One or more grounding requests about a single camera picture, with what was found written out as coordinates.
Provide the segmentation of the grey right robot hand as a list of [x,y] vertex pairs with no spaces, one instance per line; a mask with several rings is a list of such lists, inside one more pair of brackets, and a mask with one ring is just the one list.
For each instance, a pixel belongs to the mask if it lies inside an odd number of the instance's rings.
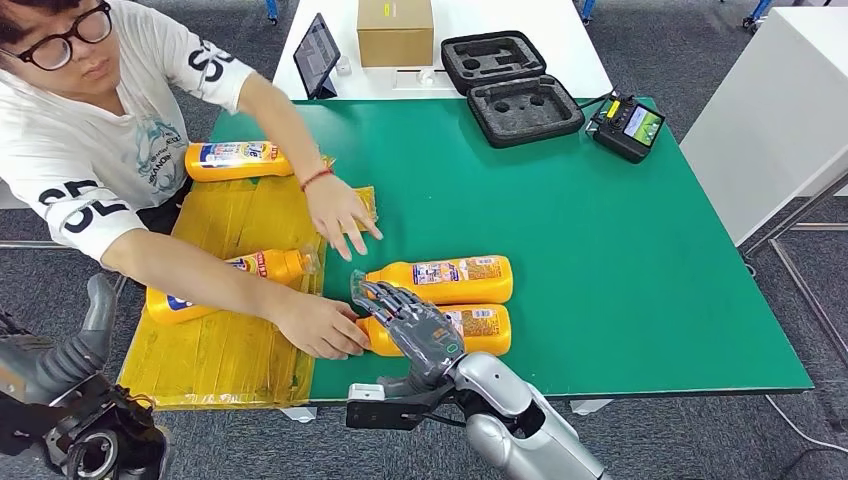
[[382,325],[409,361],[405,377],[380,377],[389,398],[434,391],[445,383],[448,370],[465,354],[457,328],[432,303],[384,281],[372,282],[356,271],[351,277],[353,302]]

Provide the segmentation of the person's right hand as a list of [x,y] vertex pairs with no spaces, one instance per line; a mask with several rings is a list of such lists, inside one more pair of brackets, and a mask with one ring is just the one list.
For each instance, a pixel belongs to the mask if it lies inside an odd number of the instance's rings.
[[293,291],[270,308],[269,319],[298,349],[314,358],[344,360],[371,349],[345,302]]

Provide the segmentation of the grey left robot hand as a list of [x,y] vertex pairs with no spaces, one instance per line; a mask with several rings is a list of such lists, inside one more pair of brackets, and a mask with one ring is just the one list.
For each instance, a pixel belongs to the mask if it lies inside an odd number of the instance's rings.
[[81,329],[54,342],[1,314],[1,392],[25,404],[59,406],[102,371],[110,354],[116,292],[104,274],[87,282],[89,308]]

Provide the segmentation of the person's left hand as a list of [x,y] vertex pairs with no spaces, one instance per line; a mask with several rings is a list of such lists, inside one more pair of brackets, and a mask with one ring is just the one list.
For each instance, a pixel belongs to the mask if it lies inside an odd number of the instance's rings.
[[302,186],[315,229],[345,261],[354,250],[368,253],[360,231],[363,226],[376,240],[383,234],[357,193],[328,169],[310,177]]

